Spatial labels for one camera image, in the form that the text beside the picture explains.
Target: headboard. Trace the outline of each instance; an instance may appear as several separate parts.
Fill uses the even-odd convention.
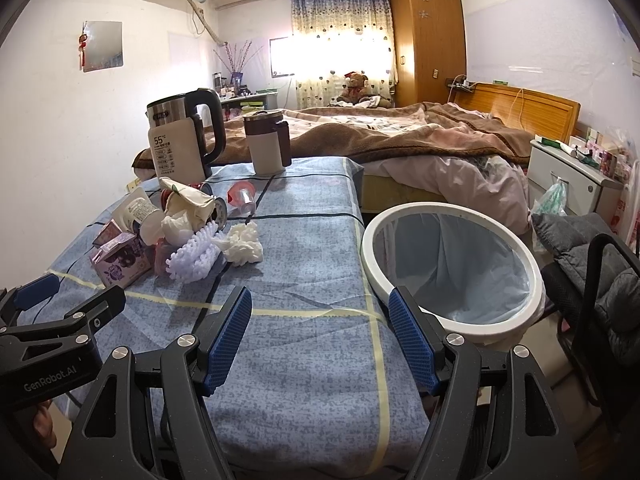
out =
[[[568,142],[574,134],[580,112],[580,103],[575,101],[511,86],[478,83],[473,93],[455,93],[454,102],[467,110],[491,112],[510,128],[562,142]]]

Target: patterned curtain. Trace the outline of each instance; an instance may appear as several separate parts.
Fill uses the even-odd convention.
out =
[[[366,75],[371,95],[396,83],[389,0],[291,0],[298,108],[335,104],[344,75]]]

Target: wardrobe door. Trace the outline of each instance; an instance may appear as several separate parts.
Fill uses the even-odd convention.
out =
[[[447,78],[466,74],[465,23],[461,0],[410,0],[414,21],[415,87],[418,102],[445,103]]]
[[[391,0],[396,42],[398,84],[394,101],[396,107],[417,103],[414,79],[414,20],[410,0]]]

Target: vase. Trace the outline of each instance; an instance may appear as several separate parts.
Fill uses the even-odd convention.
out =
[[[242,72],[231,73],[231,86],[234,88],[234,92],[237,95],[240,94],[240,85],[242,84]]]

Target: metal screw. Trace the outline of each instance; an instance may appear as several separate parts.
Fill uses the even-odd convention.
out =
[[[529,357],[529,349],[523,345],[516,345],[513,347],[513,353],[518,357]]]
[[[463,338],[460,334],[452,333],[447,336],[447,342],[453,346],[460,346],[463,342],[465,342],[465,338]]]
[[[129,350],[126,346],[118,346],[113,350],[113,352],[111,352],[111,357],[114,359],[122,359],[123,357],[126,357],[128,353]]]
[[[184,334],[178,338],[178,346],[191,346],[196,342],[196,338],[191,334]]]

